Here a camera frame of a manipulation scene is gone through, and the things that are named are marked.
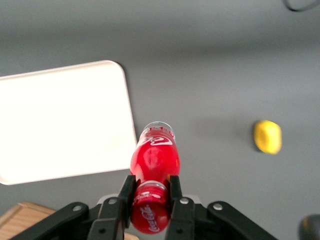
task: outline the yellow object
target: yellow object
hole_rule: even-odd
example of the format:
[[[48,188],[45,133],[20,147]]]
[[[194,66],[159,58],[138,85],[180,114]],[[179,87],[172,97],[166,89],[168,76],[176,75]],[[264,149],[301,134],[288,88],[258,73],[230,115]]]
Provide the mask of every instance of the yellow object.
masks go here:
[[[266,154],[277,154],[282,147],[281,128],[272,121],[257,122],[254,125],[253,138],[258,149]]]

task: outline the gray floor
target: gray floor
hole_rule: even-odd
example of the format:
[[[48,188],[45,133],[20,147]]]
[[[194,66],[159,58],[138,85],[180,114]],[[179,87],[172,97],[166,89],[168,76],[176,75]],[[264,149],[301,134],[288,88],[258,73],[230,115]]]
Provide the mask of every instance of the gray floor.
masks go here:
[[[302,217],[320,213],[319,25],[320,7],[290,12],[280,0],[1,1],[0,76],[120,63],[137,134],[158,120],[176,133],[182,191],[292,240]],[[282,128],[278,155],[253,148],[262,119]],[[20,201],[93,207],[128,173],[0,185],[0,214]]]

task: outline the wooden surface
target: wooden surface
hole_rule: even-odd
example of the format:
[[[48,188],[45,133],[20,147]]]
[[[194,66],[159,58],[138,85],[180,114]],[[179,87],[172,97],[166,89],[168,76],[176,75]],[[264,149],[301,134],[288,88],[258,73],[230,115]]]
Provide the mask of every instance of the wooden surface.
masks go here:
[[[18,203],[0,216],[0,240],[8,240],[14,237],[54,212],[55,210],[30,202]],[[139,240],[139,238],[124,233],[124,240]]]

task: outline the coca-cola bottle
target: coca-cola bottle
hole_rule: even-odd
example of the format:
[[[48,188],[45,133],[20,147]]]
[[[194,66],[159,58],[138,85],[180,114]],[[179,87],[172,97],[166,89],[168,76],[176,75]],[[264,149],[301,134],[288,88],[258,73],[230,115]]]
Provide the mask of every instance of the coca-cola bottle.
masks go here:
[[[175,134],[168,124],[155,121],[143,129],[130,171],[137,181],[131,222],[142,233],[159,233],[170,219],[169,178],[180,172]]]

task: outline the bolt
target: bolt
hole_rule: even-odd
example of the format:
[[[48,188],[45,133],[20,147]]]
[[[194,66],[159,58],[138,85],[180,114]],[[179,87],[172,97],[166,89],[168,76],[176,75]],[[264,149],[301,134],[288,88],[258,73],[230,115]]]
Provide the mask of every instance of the bolt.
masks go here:
[[[219,204],[219,203],[215,203],[215,204],[213,205],[213,208],[214,208],[215,210],[217,210],[217,211],[220,211],[220,210],[223,209],[222,205]]]
[[[118,201],[118,199],[116,199],[116,198],[110,198],[108,201],[108,204],[112,205],[112,204],[115,204],[117,201]]]
[[[189,200],[188,200],[188,198],[183,197],[183,198],[180,199],[180,203],[182,203],[182,204],[188,204],[188,203],[189,203]]]
[[[78,206],[75,206],[74,208],[72,208],[72,211],[76,212],[76,211],[79,211],[81,209],[82,209],[82,207],[78,205]]]

